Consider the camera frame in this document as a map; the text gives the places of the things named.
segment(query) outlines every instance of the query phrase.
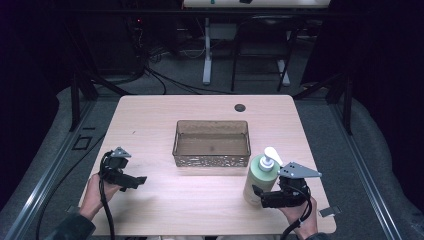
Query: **wooden table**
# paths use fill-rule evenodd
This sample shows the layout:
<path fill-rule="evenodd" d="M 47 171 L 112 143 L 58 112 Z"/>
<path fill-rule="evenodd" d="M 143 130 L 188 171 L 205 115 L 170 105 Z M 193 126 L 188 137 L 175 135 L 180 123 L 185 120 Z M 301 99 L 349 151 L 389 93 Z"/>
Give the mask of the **wooden table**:
<path fill-rule="evenodd" d="M 237 112 L 236 104 L 246 110 Z M 286 95 L 125 96 L 121 98 L 92 173 L 103 154 L 121 146 L 132 157 L 124 169 L 147 176 L 138 189 L 110 201 L 121 236 L 281 234 L 288 226 L 276 209 L 249 205 L 243 198 L 248 168 L 178 168 L 172 148 L 178 120 L 246 120 L 251 159 L 273 146 L 282 160 L 316 169 L 296 107 Z M 318 209 L 329 206 L 321 180 L 307 179 Z M 108 235 L 106 215 L 94 218 L 94 235 Z M 334 232 L 332 217 L 318 217 L 323 232 Z"/>

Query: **hand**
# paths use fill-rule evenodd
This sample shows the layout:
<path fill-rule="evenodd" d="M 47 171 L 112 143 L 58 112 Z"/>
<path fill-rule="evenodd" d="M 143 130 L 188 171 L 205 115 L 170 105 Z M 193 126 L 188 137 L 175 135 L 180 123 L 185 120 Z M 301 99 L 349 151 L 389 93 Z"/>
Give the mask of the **hand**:
<path fill-rule="evenodd" d="M 311 215 L 300 225 L 300 227 L 294 229 L 294 232 L 296 233 L 297 237 L 301 240 L 304 240 L 308 238 L 309 236 L 318 232 L 317 201 L 312 196 L 311 196 L 311 203 L 312 203 Z M 305 211 L 307 205 L 308 205 L 308 202 L 305 201 L 301 206 L 279 208 L 279 210 L 284 213 L 289 224 L 292 224 L 293 222 L 299 220 L 299 218 L 302 216 L 303 212 Z"/>
<path fill-rule="evenodd" d="M 87 218 L 93 220 L 94 216 L 103 207 L 99 190 L 100 176 L 93 174 L 87 183 L 87 190 L 85 192 L 84 200 L 82 201 L 79 213 Z M 109 202 L 113 195 L 121 188 L 121 186 L 104 182 L 104 189 L 106 200 Z"/>

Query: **black cable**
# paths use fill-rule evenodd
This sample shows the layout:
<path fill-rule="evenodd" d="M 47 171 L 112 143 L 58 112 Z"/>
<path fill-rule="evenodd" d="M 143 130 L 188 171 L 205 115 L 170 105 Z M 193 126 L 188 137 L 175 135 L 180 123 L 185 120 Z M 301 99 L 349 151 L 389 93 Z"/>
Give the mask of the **black cable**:
<path fill-rule="evenodd" d="M 103 208 L 105 209 L 107 221 L 109 223 L 110 239 L 115 240 L 115 226 L 113 224 L 113 217 L 112 217 L 112 214 L 110 213 L 109 204 L 107 203 L 107 199 L 106 199 L 103 173 L 100 173 L 99 190 L 100 190 L 100 199 L 103 204 Z"/>
<path fill-rule="evenodd" d="M 166 95 L 166 86 L 165 86 L 165 83 L 162 80 L 160 80 L 160 78 L 158 76 L 156 76 L 155 74 L 151 73 L 151 75 L 153 77 L 155 77 L 162 84 L 162 87 L 163 87 L 163 93 L 162 93 L 162 95 Z"/>
<path fill-rule="evenodd" d="M 75 169 L 75 167 L 80 164 L 82 162 L 82 160 L 94 149 L 94 147 L 105 137 L 106 134 L 103 134 L 96 143 L 94 143 L 94 145 L 84 154 L 84 156 L 82 156 L 82 158 L 80 158 L 69 170 L 68 172 L 66 172 L 65 176 L 62 177 L 62 179 L 60 179 L 59 183 L 56 185 L 56 187 L 53 189 L 52 192 L 50 192 L 50 194 L 46 197 L 46 200 L 43 202 L 43 206 L 41 208 L 41 213 L 40 213 L 40 218 L 38 219 L 37 222 L 37 228 L 36 228 L 36 233 L 35 233 L 35 238 L 36 240 L 40 239 L 40 227 L 41 227 L 41 222 L 43 220 L 43 215 L 44 212 L 46 211 L 47 205 L 49 204 L 51 198 L 53 197 L 53 195 L 55 194 L 55 192 L 57 191 L 57 189 L 59 188 L 59 186 L 63 183 L 63 181 L 65 181 L 65 179 L 68 177 L 68 175 Z"/>
<path fill-rule="evenodd" d="M 149 61 L 152 63 L 159 63 L 160 61 L 162 61 L 162 55 L 160 54 L 161 52 L 163 52 L 163 50 L 161 49 L 157 50 L 156 52 L 150 51 Z"/>
<path fill-rule="evenodd" d="M 306 205 L 305 211 L 303 212 L 302 216 L 295 222 L 293 222 L 292 224 L 290 224 L 290 226 L 288 226 L 286 228 L 286 230 L 284 230 L 283 234 L 281 235 L 280 240 L 285 240 L 287 238 L 287 236 L 290 234 L 291 231 L 293 231 L 294 229 L 296 229 L 297 227 L 299 227 L 302 222 L 304 222 L 306 219 L 308 219 L 308 217 L 311 215 L 312 212 L 312 202 L 311 202 L 311 194 L 309 193 L 309 195 L 306 195 L 305 193 L 303 193 L 302 191 L 300 191 L 299 189 L 289 186 L 289 185 L 285 185 L 286 187 L 289 187 L 299 193 L 301 193 L 305 198 L 306 201 L 308 202 L 308 204 Z"/>
<path fill-rule="evenodd" d="M 158 72 L 156 72 L 156 71 L 152 70 L 152 69 L 151 69 L 151 68 L 149 68 L 149 67 L 146 67 L 146 71 L 147 71 L 147 72 L 149 72 L 152 76 L 154 76 L 154 77 L 156 77 L 156 78 L 158 78 L 158 79 L 159 79 L 159 77 L 158 77 L 157 75 L 161 76 Z M 183 86 L 182 84 L 181 84 L 181 86 L 180 86 L 180 85 L 179 85 L 180 83 L 178 83 L 178 82 L 176 82 L 176 81 L 174 81 L 174 80 L 172 80 L 172 79 L 167 79 L 167 78 L 164 78 L 163 76 L 161 76 L 161 77 L 162 77 L 163 79 L 165 79 L 165 80 L 169 81 L 170 83 L 174 84 L 176 87 L 178 87 L 178 88 L 180 88 L 180 89 L 184 90 L 184 91 L 187 91 L 187 92 L 191 92 L 191 93 L 194 93 L 194 94 L 200 95 L 200 93 L 198 93 L 198 92 L 194 91 L 193 89 L 190 89 L 189 87 L 184 86 L 184 87 L 186 87 L 187 89 L 183 88 L 183 87 L 182 87 L 182 86 Z"/>
<path fill-rule="evenodd" d="M 130 83 L 130 82 L 134 82 L 135 80 L 139 79 L 140 77 L 142 77 L 144 74 L 144 71 L 138 72 L 138 73 L 134 73 L 133 75 L 131 75 L 129 78 L 127 79 L 120 79 L 120 80 L 108 80 L 108 82 L 114 84 L 114 85 L 120 85 L 120 84 L 124 84 L 124 83 Z"/>
<path fill-rule="evenodd" d="M 184 86 L 184 87 L 186 87 L 186 88 L 189 88 L 189 89 L 191 89 L 191 92 L 193 92 L 193 93 L 195 93 L 195 94 L 198 94 L 198 95 L 201 95 L 201 94 L 200 94 L 200 93 L 195 92 L 195 91 L 194 91 L 194 90 L 192 90 L 192 89 L 196 89 L 196 90 L 200 90 L 200 91 L 207 91 L 207 92 L 214 92 L 214 93 L 224 93 L 224 94 L 232 94 L 232 95 L 234 95 L 234 94 L 235 94 L 235 93 L 232 93 L 232 92 L 225 92 L 225 91 L 218 91 L 218 90 L 210 90 L 210 89 L 204 89 L 204 88 L 193 87 L 193 86 L 190 86 L 190 85 L 187 85 L 187 84 L 184 84 L 184 83 L 177 82 L 177 81 L 175 81 L 175 80 L 173 80 L 173 79 L 171 79 L 171 78 L 169 78 L 169 77 L 167 77 L 167 76 L 164 76 L 164 75 L 162 75 L 162 74 L 160 74 L 160 73 L 156 72 L 155 70 L 151 69 L 149 66 L 146 66 L 146 67 L 145 67 L 145 69 L 146 69 L 148 72 L 150 72 L 150 73 L 154 73 L 154 74 L 156 74 L 156 75 L 160 76 L 161 78 L 163 78 L 163 79 L 165 79 L 165 80 L 167 80 L 167 81 L 169 81 L 169 82 L 171 82 L 171 83 L 179 84 L 179 85 L 181 85 L 181 86 Z"/>

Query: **table leg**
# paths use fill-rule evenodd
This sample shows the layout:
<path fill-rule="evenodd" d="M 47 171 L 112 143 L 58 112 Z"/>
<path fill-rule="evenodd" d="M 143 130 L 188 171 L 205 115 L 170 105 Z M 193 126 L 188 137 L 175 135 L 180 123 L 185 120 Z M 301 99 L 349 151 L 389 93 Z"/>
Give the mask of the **table leg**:
<path fill-rule="evenodd" d="M 205 19 L 205 67 L 203 69 L 203 85 L 211 84 L 212 57 L 211 57 L 211 39 L 210 39 L 209 18 Z"/>
<path fill-rule="evenodd" d="M 284 71 L 284 66 L 285 66 L 284 60 L 278 60 L 277 61 L 277 64 L 278 64 L 278 70 L 280 72 Z M 287 74 L 287 71 L 284 74 L 284 77 L 283 76 L 280 76 L 280 81 L 283 81 L 283 86 L 284 87 L 289 87 L 290 86 L 290 80 L 289 80 L 289 75 Z"/>

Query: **soap dispenser bottle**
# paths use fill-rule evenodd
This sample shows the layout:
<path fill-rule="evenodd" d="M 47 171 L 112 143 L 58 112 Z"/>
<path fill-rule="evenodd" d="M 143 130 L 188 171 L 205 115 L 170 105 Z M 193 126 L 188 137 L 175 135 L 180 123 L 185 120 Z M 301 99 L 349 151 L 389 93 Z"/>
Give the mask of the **soap dispenser bottle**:
<path fill-rule="evenodd" d="M 264 154 L 252 159 L 243 190 L 243 197 L 248 203 L 252 205 L 261 203 L 260 197 L 253 192 L 252 185 L 258 186 L 264 192 L 270 192 L 278 177 L 280 166 L 283 166 L 283 162 L 273 147 L 265 148 Z"/>

